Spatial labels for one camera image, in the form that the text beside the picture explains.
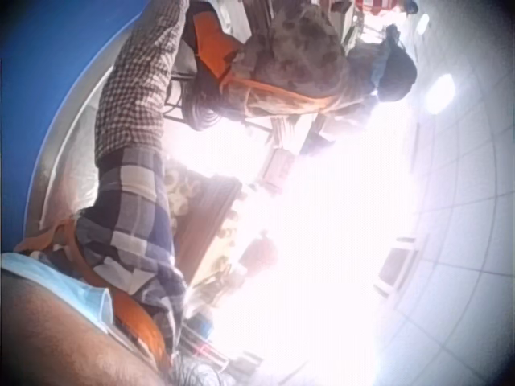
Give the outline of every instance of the blue object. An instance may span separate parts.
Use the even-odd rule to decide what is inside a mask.
[[[23,238],[35,166],[60,106],[147,0],[13,3],[16,15],[4,14],[0,22],[2,251],[12,251]]]
[[[106,334],[113,324],[113,301],[106,288],[92,287],[63,275],[32,257],[18,253],[2,254],[2,269],[42,287],[61,298]]]

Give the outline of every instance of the skin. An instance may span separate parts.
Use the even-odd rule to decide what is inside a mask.
[[[1,343],[0,384],[165,384],[149,365],[54,294],[5,272]]]

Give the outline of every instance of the orange strap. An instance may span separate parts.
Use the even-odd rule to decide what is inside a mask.
[[[128,293],[110,285],[86,263],[75,240],[73,219],[62,220],[45,233],[24,239],[14,248],[14,251],[43,251],[54,244],[54,237],[60,228],[63,228],[64,244],[70,249],[68,258],[73,263],[75,270],[82,275],[88,284],[94,287],[109,288],[116,317],[120,319],[131,334],[137,336],[148,346],[159,369],[167,371],[170,367],[170,359],[167,357],[161,331],[150,315]]]
[[[296,92],[285,90],[284,88],[276,87],[271,84],[257,82],[256,80],[240,78],[229,72],[224,79],[220,82],[220,90],[229,83],[238,83],[247,86],[250,89],[257,89],[260,91],[270,92],[274,95],[283,96],[285,98],[294,99],[297,101],[307,102],[311,105],[317,106],[318,109],[325,109],[334,98],[327,96],[325,98],[310,98]]]
[[[201,12],[193,16],[200,60],[220,79],[231,67],[229,57],[243,45],[221,29],[216,14]]]

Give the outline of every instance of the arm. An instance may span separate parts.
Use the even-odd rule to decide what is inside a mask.
[[[161,111],[187,6],[187,0],[152,0],[121,49],[97,114],[97,200],[76,222],[85,260],[146,308],[169,353],[185,284],[174,262]]]

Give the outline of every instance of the shirt sleeve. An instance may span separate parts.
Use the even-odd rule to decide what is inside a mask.
[[[114,63],[95,124],[95,160],[123,147],[161,151],[162,109],[188,0],[152,0]]]
[[[170,354],[178,342],[186,286],[175,267],[162,108],[187,6],[187,0],[151,0],[122,47],[97,113],[97,199],[76,219],[85,260],[147,310]]]

